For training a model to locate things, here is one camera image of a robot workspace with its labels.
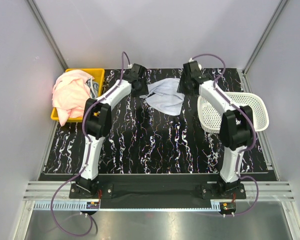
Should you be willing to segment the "yellow plastic bin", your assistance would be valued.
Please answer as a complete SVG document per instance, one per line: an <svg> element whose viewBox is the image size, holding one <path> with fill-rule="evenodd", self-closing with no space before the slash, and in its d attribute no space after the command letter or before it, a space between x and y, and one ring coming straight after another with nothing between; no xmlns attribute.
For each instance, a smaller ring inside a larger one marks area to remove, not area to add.
<svg viewBox="0 0 300 240"><path fill-rule="evenodd" d="M64 73L71 71L71 70L82 70L82 71L92 75L94 77L94 81L96 81L99 84L98 98L102 95L103 83L105 80L105 70L103 68L68 68L65 70ZM97 99L89 98L87 101L95 102ZM85 103L84 111L88 108L87 101ZM69 118L66 123L80 123L83 121L83 116L77 117L77 118ZM53 121L59 122L58 113L57 113L56 108L54 108L54 107L52 107L52 112L51 112L50 118Z"/></svg>

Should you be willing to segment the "pink rabbit towel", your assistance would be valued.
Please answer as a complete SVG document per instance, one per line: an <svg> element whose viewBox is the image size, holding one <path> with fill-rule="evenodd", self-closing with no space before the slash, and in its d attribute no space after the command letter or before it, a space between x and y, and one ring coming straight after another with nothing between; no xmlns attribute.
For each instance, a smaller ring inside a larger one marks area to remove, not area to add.
<svg viewBox="0 0 300 240"><path fill-rule="evenodd" d="M80 69L70 70L58 77L52 90L52 106L57 110L61 126L70 118L83 116L86 101L91 97L87 81L93 79L92 75Z"/></svg>

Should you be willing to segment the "left controller board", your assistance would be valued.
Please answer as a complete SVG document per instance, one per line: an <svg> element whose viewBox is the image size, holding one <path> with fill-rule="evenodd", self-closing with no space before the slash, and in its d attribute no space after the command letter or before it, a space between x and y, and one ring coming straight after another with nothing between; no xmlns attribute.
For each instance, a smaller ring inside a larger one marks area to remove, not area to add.
<svg viewBox="0 0 300 240"><path fill-rule="evenodd" d="M100 202L99 201L88 201L86 203L86 209L97 210L99 208L100 208Z"/></svg>

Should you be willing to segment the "light blue towel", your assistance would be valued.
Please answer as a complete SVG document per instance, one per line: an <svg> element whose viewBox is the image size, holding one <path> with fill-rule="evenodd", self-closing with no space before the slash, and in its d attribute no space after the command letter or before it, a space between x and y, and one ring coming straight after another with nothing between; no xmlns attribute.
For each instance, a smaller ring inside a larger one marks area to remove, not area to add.
<svg viewBox="0 0 300 240"><path fill-rule="evenodd" d="M185 95L177 92L179 83L179 78L165 78L149 84L146 103L163 114L180 115Z"/></svg>

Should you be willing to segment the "controller board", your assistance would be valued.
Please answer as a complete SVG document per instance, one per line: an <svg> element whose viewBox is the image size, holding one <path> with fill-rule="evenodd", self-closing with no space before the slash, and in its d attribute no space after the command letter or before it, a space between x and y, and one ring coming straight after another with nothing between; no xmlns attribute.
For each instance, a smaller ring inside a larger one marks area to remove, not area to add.
<svg viewBox="0 0 300 240"><path fill-rule="evenodd" d="M100 202L99 201L88 201L86 203L86 209L97 210L99 208L100 208Z"/></svg>
<svg viewBox="0 0 300 240"><path fill-rule="evenodd" d="M223 202L220 207L222 211L230 211L230 212L235 212L236 208L237 208L237 204L235 202Z"/></svg>

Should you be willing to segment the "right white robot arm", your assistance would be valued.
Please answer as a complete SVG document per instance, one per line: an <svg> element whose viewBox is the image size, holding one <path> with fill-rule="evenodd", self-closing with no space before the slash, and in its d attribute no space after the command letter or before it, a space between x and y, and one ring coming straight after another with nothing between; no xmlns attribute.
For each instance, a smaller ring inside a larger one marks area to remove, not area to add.
<svg viewBox="0 0 300 240"><path fill-rule="evenodd" d="M219 138L224 146L223 163L212 192L229 198L240 188L240 163L244 152L256 143L253 110L250 106L238 106L217 84L205 77L197 61L183 64L177 88L184 95L205 98L221 116Z"/></svg>

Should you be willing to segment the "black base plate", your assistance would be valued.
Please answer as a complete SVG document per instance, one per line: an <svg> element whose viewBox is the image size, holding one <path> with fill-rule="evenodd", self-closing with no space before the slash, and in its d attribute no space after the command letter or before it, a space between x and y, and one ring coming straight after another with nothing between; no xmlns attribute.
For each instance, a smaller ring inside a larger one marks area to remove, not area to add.
<svg viewBox="0 0 300 240"><path fill-rule="evenodd" d="M211 208L212 200L245 200L247 195L240 181L225 187L217 174L101 174L92 182L76 180L69 197L100 198L103 210L194 212Z"/></svg>

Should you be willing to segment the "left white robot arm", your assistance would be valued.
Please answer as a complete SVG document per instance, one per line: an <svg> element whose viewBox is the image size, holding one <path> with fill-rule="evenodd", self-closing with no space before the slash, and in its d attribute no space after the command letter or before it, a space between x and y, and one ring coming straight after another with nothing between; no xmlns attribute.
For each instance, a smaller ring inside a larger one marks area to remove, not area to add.
<svg viewBox="0 0 300 240"><path fill-rule="evenodd" d="M87 198L93 198L98 189L99 161L103 142L112 129L112 110L126 96L144 96L149 93L144 78L146 68L134 63L126 74L97 99L85 103L82 133L85 138L84 154L75 185Z"/></svg>

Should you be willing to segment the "blue patterned towel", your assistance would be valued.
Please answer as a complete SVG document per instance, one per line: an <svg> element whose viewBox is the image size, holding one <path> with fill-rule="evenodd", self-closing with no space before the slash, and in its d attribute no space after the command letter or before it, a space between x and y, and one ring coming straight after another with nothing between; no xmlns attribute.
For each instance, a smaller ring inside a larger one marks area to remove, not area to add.
<svg viewBox="0 0 300 240"><path fill-rule="evenodd" d="M97 99L99 97L99 84L94 81L93 77L90 77L85 84L89 88L90 98Z"/></svg>

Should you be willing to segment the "right controller board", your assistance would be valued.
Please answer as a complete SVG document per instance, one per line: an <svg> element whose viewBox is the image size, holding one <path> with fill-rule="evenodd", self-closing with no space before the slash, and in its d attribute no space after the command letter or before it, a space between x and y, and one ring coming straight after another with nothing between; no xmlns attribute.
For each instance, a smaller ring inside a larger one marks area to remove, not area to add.
<svg viewBox="0 0 300 240"><path fill-rule="evenodd" d="M220 207L222 211L230 211L230 212L235 212L236 208L237 208L237 204L235 202L223 202Z"/></svg>

